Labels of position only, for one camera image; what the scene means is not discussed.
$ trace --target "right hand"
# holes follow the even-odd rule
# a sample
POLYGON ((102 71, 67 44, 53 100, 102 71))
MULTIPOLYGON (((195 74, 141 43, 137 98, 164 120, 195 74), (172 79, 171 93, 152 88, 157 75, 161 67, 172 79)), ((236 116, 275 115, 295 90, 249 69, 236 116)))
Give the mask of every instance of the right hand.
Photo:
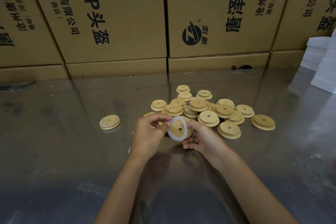
POLYGON ((214 168, 220 170, 224 149, 227 147, 224 141, 205 124, 190 120, 187 126, 192 127, 194 132, 191 137, 182 141, 183 148, 197 150, 214 168))

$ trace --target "white styrofoam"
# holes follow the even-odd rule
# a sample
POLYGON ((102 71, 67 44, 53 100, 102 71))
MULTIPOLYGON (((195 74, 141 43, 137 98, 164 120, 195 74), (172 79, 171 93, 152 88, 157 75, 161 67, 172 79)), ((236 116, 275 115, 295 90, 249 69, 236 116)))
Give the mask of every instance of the white styrofoam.
POLYGON ((336 70, 330 71, 327 69, 319 68, 315 76, 325 81, 336 83, 336 70))
POLYGON ((316 63, 307 61, 307 60, 302 60, 300 66, 308 68, 313 71, 317 71, 317 69, 319 68, 319 65, 317 65, 316 63))
POLYGON ((319 63, 321 62, 323 58, 324 58, 324 55, 319 55, 319 54, 315 54, 311 52, 305 52, 302 59, 319 65, 319 63))
POLYGON ((328 82, 316 76, 313 78, 310 84, 332 94, 336 93, 336 83, 328 82))
POLYGON ((336 61, 323 58, 318 68, 334 71, 336 69, 336 61))
POLYGON ((326 52, 325 52, 325 56, 324 56, 326 59, 331 59, 331 60, 334 60, 336 61, 336 50, 333 50, 333 49, 328 49, 326 52))
POLYGON ((315 53, 317 55, 325 55, 326 53, 326 49, 324 48, 317 48, 317 47, 312 47, 312 46, 307 46, 306 48, 306 52, 310 52, 310 53, 315 53))
POLYGON ((331 37, 331 41, 328 44, 328 49, 336 50, 336 37, 331 37))
POLYGON ((329 36, 311 37, 308 39, 307 46, 327 49, 330 39, 331 37, 329 36))

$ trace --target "metal table surface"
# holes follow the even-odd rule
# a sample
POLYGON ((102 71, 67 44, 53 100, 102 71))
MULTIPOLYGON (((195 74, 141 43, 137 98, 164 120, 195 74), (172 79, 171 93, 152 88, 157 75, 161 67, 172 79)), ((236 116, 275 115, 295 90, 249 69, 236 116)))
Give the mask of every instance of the metal table surface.
MULTIPOLYGON (((44 81, 0 91, 0 223, 92 223, 151 102, 212 92, 272 117, 225 140, 301 223, 336 223, 336 96, 305 68, 44 81), (99 120, 117 114, 111 131, 99 120)), ((225 180, 165 137, 140 180, 130 223, 247 223, 225 180)))

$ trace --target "white silicone gasket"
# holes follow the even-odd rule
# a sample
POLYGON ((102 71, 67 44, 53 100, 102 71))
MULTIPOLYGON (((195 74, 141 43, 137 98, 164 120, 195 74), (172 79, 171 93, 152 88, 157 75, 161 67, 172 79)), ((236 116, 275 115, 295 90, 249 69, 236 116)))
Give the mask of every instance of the white silicone gasket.
POLYGON ((102 125, 102 119, 101 119, 100 122, 99 122, 99 125, 100 125, 101 127, 103 127, 103 128, 109 128, 109 127, 111 127, 111 126, 114 126, 114 125, 117 124, 118 121, 119 121, 119 116, 118 116, 118 115, 116 115, 116 116, 118 117, 118 119, 117 119, 117 121, 116 121, 115 123, 113 123, 113 124, 111 124, 111 125, 108 125, 108 126, 103 126, 103 125, 102 125))
POLYGON ((181 137, 174 136, 171 133, 170 128, 168 129, 167 132, 168 132, 168 135, 171 137, 171 139, 174 139, 175 141, 183 141, 187 137, 187 133, 188 133, 188 131, 187 131, 187 123, 185 122, 185 120, 183 119, 182 116, 176 116, 170 122, 173 123, 176 120, 182 121, 182 124, 183 124, 183 127, 184 127, 184 134, 183 134, 183 136, 181 136, 181 137))

